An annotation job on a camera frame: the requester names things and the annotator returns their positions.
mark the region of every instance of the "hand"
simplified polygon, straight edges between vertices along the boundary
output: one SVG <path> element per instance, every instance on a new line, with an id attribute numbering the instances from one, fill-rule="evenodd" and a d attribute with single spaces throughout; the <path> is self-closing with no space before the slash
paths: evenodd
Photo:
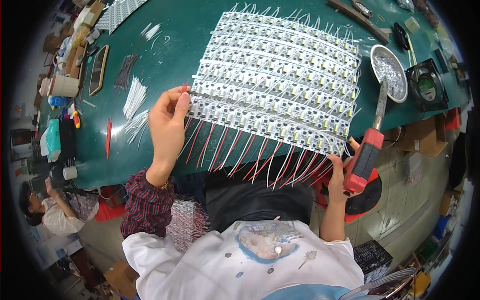
<path id="1" fill-rule="evenodd" d="M 59 192 L 56 189 L 52 188 L 52 184 L 50 182 L 50 178 L 45 179 L 45 187 L 47 188 L 47 194 L 49 194 L 53 198 L 57 198 Z"/>
<path id="2" fill-rule="evenodd" d="M 175 166 L 185 140 L 183 126 L 189 103 L 190 96 L 181 94 L 178 86 L 164 92 L 148 114 L 154 155 L 146 179 L 154 186 L 167 182 Z"/>
<path id="3" fill-rule="evenodd" d="M 349 139 L 350 146 L 353 150 L 357 151 L 360 148 L 360 144 L 357 143 L 352 137 Z M 343 176 L 343 168 L 345 168 L 348 163 L 350 162 L 351 158 L 347 157 L 344 162 L 342 159 L 336 155 L 330 154 L 328 157 L 333 165 L 333 174 L 330 182 L 328 183 L 328 200 L 329 201 L 344 201 L 347 198 L 351 198 L 358 194 L 359 192 L 355 192 L 350 196 L 346 196 L 343 194 L 345 190 L 343 189 L 343 180 L 345 179 Z"/>

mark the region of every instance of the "woman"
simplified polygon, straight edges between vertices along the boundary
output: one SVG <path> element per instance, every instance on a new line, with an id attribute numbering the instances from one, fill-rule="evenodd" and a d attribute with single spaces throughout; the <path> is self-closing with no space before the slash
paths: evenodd
<path id="1" fill-rule="evenodd" d="M 41 201 L 32 192 L 27 182 L 20 191 L 20 208 L 28 224 L 43 226 L 53 234 L 67 236 L 78 232 L 84 222 L 92 219 L 98 211 L 98 196 L 94 194 L 63 192 L 52 188 L 50 179 L 45 180 L 49 198 Z"/>

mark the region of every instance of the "black plastic crate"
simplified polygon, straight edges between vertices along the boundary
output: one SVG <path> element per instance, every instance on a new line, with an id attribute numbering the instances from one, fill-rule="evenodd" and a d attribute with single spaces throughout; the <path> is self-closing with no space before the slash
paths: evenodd
<path id="1" fill-rule="evenodd" d="M 383 277 L 393 260 L 393 257 L 375 240 L 353 248 L 353 258 L 363 272 L 364 283 Z"/>

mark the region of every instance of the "red stool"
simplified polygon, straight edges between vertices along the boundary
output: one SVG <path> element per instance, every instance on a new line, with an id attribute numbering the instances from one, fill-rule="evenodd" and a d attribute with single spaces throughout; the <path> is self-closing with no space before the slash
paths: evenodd
<path id="1" fill-rule="evenodd" d="M 333 169 L 328 171 L 328 173 L 323 176 L 320 180 L 318 180 L 316 183 L 315 183 L 315 187 L 316 187 L 316 190 L 317 190 L 317 198 L 318 198 L 318 201 L 317 201 L 317 205 L 320 206 L 320 207 L 323 207 L 324 209 L 327 209 L 327 202 L 325 200 L 325 197 L 324 195 L 321 193 L 322 191 L 322 183 L 328 187 L 328 183 L 330 182 L 330 178 L 332 177 L 332 174 L 333 174 Z M 374 180 L 374 179 L 377 179 L 378 177 L 378 172 L 377 172 L 377 169 L 374 168 L 373 171 L 372 171 L 372 174 L 370 175 L 370 178 L 368 178 L 368 182 Z M 345 214 L 345 222 L 346 223 L 350 223 L 350 222 L 353 222 L 355 221 L 356 219 L 358 219 L 359 217 L 363 216 L 364 214 L 366 214 L 367 212 L 364 212 L 364 213 L 361 213 L 361 214 L 357 214 L 357 215 L 347 215 Z"/>
<path id="2" fill-rule="evenodd" d="M 105 199 L 100 196 L 98 198 L 98 212 L 95 215 L 95 221 L 101 222 L 101 221 L 106 221 L 110 220 L 113 218 L 117 218 L 119 216 L 122 216 L 125 214 L 125 204 L 117 204 L 115 202 L 115 199 L 113 199 L 114 195 L 112 186 L 106 186 L 102 189 L 102 195 L 104 197 L 109 197 L 110 200 L 112 201 L 113 207 L 111 207 Z"/>

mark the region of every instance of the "person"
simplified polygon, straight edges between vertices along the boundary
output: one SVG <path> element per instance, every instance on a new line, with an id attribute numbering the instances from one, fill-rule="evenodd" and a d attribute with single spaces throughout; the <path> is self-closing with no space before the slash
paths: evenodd
<path id="1" fill-rule="evenodd" d="M 160 96 L 148 116 L 152 164 L 126 184 L 130 197 L 120 230 L 126 259 L 140 275 L 136 281 L 140 298 L 338 299 L 362 286 L 363 272 L 345 237 L 343 162 L 335 155 L 328 156 L 333 175 L 320 237 L 304 222 L 257 215 L 237 219 L 222 232 L 208 232 L 185 253 L 175 248 L 165 228 L 174 199 L 169 176 L 184 144 L 189 101 L 181 87 Z M 243 197 L 245 203 L 250 199 Z"/>
<path id="2" fill-rule="evenodd" d="M 53 234 L 68 236 L 80 231 L 98 212 L 95 194 L 53 189 L 49 178 L 45 187 L 50 197 L 41 201 L 28 182 L 22 183 L 19 205 L 31 226 L 43 224 Z"/>

